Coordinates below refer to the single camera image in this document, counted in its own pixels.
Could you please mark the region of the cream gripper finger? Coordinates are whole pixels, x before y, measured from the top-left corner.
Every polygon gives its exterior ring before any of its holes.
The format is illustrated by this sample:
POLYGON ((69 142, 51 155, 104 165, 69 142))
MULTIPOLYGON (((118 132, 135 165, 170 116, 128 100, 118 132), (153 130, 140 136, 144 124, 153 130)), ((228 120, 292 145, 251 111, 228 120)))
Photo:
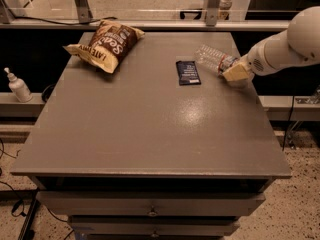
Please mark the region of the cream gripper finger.
POLYGON ((244 62, 238 62, 232 65, 224 71, 222 75, 228 82, 252 80, 254 77, 254 73, 244 62))

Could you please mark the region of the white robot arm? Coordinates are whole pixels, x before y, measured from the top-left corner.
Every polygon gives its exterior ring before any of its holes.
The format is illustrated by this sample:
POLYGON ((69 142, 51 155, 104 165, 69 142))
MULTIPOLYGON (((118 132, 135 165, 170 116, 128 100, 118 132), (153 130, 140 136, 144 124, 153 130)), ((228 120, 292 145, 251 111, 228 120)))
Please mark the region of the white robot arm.
POLYGON ((320 7, 315 6, 299 12, 286 30, 255 44, 222 75, 228 82, 239 82, 319 63, 320 7))

